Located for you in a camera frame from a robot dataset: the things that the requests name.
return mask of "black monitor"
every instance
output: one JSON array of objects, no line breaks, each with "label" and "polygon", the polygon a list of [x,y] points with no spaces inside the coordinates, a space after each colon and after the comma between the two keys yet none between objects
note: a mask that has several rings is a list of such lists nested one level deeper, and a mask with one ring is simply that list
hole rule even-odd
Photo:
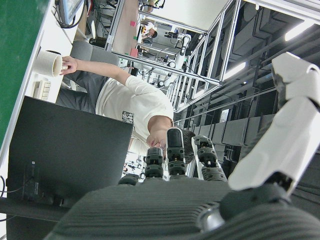
[{"label": "black monitor", "polygon": [[8,191],[23,188],[7,197],[70,208],[87,192],[116,185],[132,129],[129,123],[25,97],[7,178]]}]

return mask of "white t-shirt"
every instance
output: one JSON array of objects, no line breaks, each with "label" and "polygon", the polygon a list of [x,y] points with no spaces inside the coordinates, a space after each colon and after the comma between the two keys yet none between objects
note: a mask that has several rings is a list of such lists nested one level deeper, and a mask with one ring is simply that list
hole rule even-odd
[{"label": "white t-shirt", "polygon": [[125,86],[110,78],[103,86],[95,108],[95,113],[108,118],[133,124],[134,138],[130,152],[147,155],[148,122],[153,116],[166,116],[171,120],[174,110],[167,96],[158,88],[129,76]]},{"label": "white t-shirt", "polygon": [[143,36],[147,35],[150,29],[155,29],[155,25],[153,25],[151,22],[148,22],[148,25],[145,25],[144,27],[145,32],[142,34]]}]

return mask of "dark hair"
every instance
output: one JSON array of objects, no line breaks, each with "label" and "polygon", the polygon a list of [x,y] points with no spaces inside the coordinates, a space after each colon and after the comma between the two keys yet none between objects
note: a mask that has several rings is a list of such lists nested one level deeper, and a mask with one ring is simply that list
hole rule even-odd
[{"label": "dark hair", "polygon": [[181,129],[181,131],[183,137],[185,163],[188,164],[195,158],[194,149],[192,148],[191,144],[192,137],[195,136],[195,133],[193,131],[184,129]]},{"label": "dark hair", "polygon": [[152,38],[154,39],[156,36],[158,36],[157,31],[154,31],[154,34],[152,35]]}]

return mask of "white robotic arm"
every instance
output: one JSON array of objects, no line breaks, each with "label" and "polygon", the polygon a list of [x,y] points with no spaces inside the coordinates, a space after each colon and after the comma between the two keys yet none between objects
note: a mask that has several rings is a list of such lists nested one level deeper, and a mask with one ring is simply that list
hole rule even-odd
[{"label": "white robotic arm", "polygon": [[228,183],[239,191],[259,187],[279,174],[289,195],[320,143],[320,70],[288,52],[274,58],[272,65],[274,78],[285,86],[287,102],[252,151],[237,164]]},{"label": "white robotic arm", "polygon": [[[185,62],[186,50],[188,49],[189,43],[191,41],[191,36],[189,34],[177,33],[177,39],[178,41],[181,41],[181,50],[179,51],[179,53],[177,53],[174,60],[171,60],[167,63],[167,66],[174,69],[181,69]],[[147,71],[152,71],[153,73],[165,76],[164,81],[161,81],[161,86],[169,86],[178,77],[175,73],[171,73],[162,69],[153,68],[142,63],[134,63],[134,67],[137,69],[146,69]]]}]

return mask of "white cup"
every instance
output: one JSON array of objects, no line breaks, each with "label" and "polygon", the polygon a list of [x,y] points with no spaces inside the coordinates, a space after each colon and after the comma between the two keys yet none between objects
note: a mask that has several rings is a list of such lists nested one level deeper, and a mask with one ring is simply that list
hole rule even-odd
[{"label": "white cup", "polygon": [[32,70],[38,74],[57,77],[62,70],[62,56],[41,50],[34,61]]}]

